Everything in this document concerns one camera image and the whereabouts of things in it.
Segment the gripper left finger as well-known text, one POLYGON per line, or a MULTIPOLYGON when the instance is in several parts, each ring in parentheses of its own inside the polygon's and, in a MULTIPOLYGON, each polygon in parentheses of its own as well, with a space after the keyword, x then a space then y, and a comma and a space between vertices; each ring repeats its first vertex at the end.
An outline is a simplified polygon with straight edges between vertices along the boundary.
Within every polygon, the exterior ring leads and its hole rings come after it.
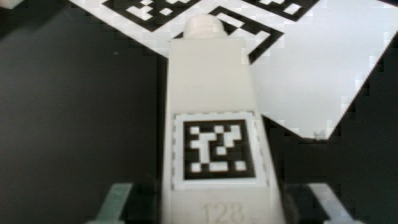
POLYGON ((99 212, 85 224, 156 224, 156 188, 153 184, 115 183, 99 212))

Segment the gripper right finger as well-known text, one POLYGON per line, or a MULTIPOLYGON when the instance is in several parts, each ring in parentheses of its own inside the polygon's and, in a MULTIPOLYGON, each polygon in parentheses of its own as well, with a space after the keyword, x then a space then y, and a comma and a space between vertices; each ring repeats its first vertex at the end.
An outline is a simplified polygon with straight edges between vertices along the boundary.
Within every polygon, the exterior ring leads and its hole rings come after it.
POLYGON ((284 213, 288 224, 362 224, 327 183, 284 185, 284 213))

